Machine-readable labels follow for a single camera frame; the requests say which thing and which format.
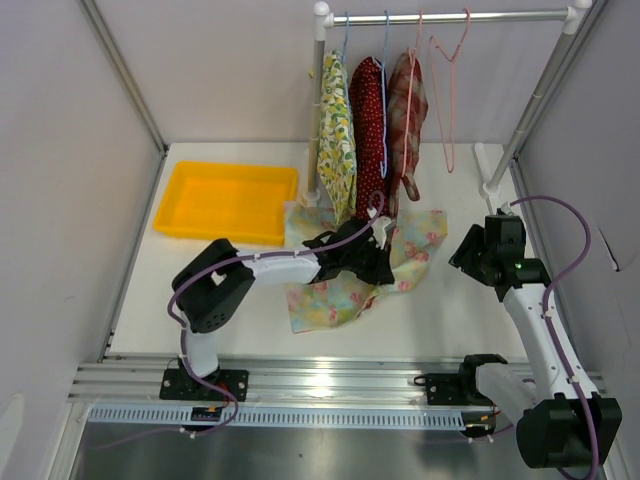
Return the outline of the pastel floral cloth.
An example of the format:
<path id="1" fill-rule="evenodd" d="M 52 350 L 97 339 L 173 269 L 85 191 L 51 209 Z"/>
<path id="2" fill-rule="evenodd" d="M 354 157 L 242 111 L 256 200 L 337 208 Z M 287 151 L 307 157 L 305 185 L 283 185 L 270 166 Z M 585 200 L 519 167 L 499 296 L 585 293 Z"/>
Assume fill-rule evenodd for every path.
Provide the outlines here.
<path id="1" fill-rule="evenodd" d="M 285 286 L 291 330 L 295 334 L 339 328 L 392 294 L 404 294 L 422 281 L 444 239 L 448 218 L 442 210 L 402 210 L 391 244 L 395 282 L 371 286 L 350 272 L 311 285 Z"/>

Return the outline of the red plaid skirt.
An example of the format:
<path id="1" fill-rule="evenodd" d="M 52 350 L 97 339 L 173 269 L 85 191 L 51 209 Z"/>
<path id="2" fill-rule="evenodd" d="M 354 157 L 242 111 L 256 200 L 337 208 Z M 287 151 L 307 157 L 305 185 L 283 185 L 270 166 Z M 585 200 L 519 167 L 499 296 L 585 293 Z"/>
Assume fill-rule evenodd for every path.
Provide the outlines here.
<path id="1" fill-rule="evenodd" d="M 397 59 L 387 88 L 387 133 L 391 161 L 389 213 L 398 214 L 400 186 L 410 201 L 418 201 L 420 192 L 415 171 L 420 160 L 421 130 L 428 114 L 420 62 L 411 51 Z"/>

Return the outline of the pink wire hanger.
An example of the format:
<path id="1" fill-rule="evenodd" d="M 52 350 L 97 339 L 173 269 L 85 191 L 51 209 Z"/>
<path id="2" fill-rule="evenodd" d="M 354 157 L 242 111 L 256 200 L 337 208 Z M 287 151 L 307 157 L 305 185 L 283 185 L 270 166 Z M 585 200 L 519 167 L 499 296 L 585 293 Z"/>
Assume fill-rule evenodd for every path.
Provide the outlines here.
<path id="1" fill-rule="evenodd" d="M 435 99 L 436 115 L 438 120 L 438 129 L 440 134 L 440 141 L 443 149 L 446 171 L 452 174 L 456 167 L 456 99 L 457 99 L 457 65 L 458 59 L 466 40 L 466 37 L 470 30 L 471 25 L 471 11 L 468 7 L 463 9 L 464 12 L 464 30 L 460 36 L 460 39 L 455 49 L 448 53 L 441 45 L 435 35 L 431 35 L 428 40 L 428 53 L 429 63 L 431 69 L 431 77 L 433 84 L 433 93 Z M 445 127 L 444 107 L 441 101 L 441 88 L 439 86 L 439 74 L 437 73 L 438 60 L 436 56 L 439 55 L 444 62 L 447 63 L 449 68 L 448 79 L 448 127 Z"/>
<path id="2" fill-rule="evenodd" d="M 402 160 L 401 176 L 405 175 L 406 167 L 407 167 L 415 63 L 416 63 L 416 56 L 418 53 L 418 48 L 420 45 L 421 36 L 423 32 L 422 14 L 423 12 L 420 11 L 418 15 L 418 30 L 416 34 L 415 45 L 412 49 L 409 49 L 407 51 L 408 59 L 410 60 L 410 73 L 409 73 L 409 83 L 407 87 L 407 102 L 406 102 L 405 129 L 404 129 L 404 137 L 403 137 L 403 160 Z"/>

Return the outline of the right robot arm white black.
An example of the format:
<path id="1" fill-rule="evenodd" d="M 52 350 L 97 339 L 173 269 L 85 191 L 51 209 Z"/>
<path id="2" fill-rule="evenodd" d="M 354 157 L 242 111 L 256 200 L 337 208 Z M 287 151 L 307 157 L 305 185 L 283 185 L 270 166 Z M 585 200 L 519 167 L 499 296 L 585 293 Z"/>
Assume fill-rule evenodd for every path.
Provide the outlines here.
<path id="1" fill-rule="evenodd" d="M 449 263 L 495 290 L 515 324 L 532 382 L 501 360 L 472 367 L 473 386 L 514 425 L 522 459 L 531 468 L 562 473 L 586 467 L 595 476 L 622 420 L 613 398 L 603 397 L 582 368 L 555 308 L 543 262 L 528 258 L 526 230 L 515 214 L 486 216 L 470 227 Z"/>

